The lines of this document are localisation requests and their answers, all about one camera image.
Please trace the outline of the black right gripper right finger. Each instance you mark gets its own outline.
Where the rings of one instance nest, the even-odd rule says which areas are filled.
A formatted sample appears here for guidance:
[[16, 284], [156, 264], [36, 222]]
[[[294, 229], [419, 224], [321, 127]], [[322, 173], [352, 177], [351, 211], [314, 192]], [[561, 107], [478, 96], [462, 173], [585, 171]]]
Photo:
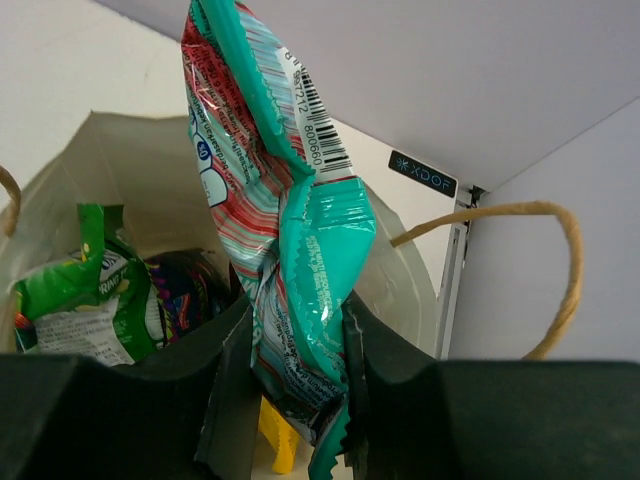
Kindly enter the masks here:
[[635, 479], [639, 367], [442, 361], [343, 304], [358, 479]]

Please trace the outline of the aluminium right side rail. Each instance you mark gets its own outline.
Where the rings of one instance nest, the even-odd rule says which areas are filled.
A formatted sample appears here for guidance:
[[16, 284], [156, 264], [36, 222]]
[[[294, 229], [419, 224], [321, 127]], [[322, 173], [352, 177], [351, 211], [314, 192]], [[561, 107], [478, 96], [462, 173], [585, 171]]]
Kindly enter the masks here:
[[439, 327], [434, 356], [448, 358], [462, 270], [468, 248], [470, 220], [450, 226], [441, 289], [438, 296]]

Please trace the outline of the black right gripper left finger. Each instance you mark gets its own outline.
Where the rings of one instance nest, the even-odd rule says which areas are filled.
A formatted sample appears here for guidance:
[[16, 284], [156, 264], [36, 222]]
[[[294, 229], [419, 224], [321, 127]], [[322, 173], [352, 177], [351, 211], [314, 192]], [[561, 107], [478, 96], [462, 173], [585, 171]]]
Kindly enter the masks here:
[[5, 479], [247, 479], [254, 452], [251, 306], [133, 365], [1, 358]]

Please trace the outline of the dark blue snack bag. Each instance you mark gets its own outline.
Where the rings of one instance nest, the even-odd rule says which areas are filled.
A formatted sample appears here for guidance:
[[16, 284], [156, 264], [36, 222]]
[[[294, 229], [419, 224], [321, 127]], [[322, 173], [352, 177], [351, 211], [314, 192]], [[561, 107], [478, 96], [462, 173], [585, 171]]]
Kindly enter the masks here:
[[235, 301], [212, 251], [187, 249], [144, 260], [159, 306], [165, 346], [223, 313]]

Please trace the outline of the teal snack packet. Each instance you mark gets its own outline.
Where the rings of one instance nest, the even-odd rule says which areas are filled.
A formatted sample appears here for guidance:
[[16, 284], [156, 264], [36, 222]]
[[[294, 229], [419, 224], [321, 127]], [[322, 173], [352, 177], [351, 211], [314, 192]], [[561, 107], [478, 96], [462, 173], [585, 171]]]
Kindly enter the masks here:
[[181, 41], [189, 135], [253, 309], [250, 365], [328, 479], [350, 420], [342, 306], [376, 219], [304, 65], [239, 1], [194, 1]]

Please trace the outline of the brown paper bag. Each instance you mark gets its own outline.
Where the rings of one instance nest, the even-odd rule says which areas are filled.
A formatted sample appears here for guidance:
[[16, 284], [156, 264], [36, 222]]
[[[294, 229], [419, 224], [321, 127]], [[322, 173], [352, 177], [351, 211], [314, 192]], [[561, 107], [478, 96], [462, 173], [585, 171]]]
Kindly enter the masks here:
[[[182, 117], [93, 113], [24, 189], [18, 189], [8, 173], [2, 174], [2, 183], [15, 193], [8, 220], [15, 232], [1, 243], [3, 293], [10, 292], [17, 276], [70, 248], [77, 235], [70, 213], [82, 200], [123, 205], [126, 228], [142, 253], [218, 246]], [[571, 212], [550, 202], [514, 203], [456, 212], [404, 232], [400, 218], [382, 199], [375, 198], [373, 205], [381, 231], [371, 264], [352, 295], [386, 326], [392, 317], [416, 322], [432, 299], [428, 272], [414, 246], [418, 236], [483, 217], [555, 216], [569, 244], [569, 284], [543, 340], [523, 360], [545, 361], [565, 334], [582, 294], [583, 241]], [[254, 382], [254, 448], [259, 402]]]

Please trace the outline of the black XDOF table label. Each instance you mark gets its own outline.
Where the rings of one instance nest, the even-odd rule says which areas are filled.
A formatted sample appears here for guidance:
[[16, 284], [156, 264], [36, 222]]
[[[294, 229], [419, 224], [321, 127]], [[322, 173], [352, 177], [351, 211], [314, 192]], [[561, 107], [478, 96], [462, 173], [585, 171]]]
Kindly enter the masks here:
[[418, 182], [449, 198], [455, 198], [457, 193], [457, 181], [418, 160], [413, 159], [396, 150], [392, 150], [388, 167], [415, 182]]

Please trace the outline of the yellow M&M's packet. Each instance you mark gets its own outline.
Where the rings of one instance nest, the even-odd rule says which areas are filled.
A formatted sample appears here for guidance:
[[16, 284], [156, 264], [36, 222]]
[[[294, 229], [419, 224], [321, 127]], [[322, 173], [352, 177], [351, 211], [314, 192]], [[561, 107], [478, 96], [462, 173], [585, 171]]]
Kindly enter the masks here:
[[265, 397], [261, 399], [258, 429], [275, 454], [273, 472], [280, 475], [291, 473], [295, 466], [300, 435]]

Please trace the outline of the green yellow Fox's candy bag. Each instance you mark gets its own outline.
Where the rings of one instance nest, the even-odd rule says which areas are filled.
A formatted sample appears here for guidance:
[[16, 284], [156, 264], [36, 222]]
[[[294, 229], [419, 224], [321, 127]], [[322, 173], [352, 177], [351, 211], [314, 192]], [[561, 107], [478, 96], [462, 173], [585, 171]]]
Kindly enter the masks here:
[[144, 262], [126, 239], [121, 205], [80, 204], [81, 244], [14, 285], [16, 349], [130, 365], [165, 344]]

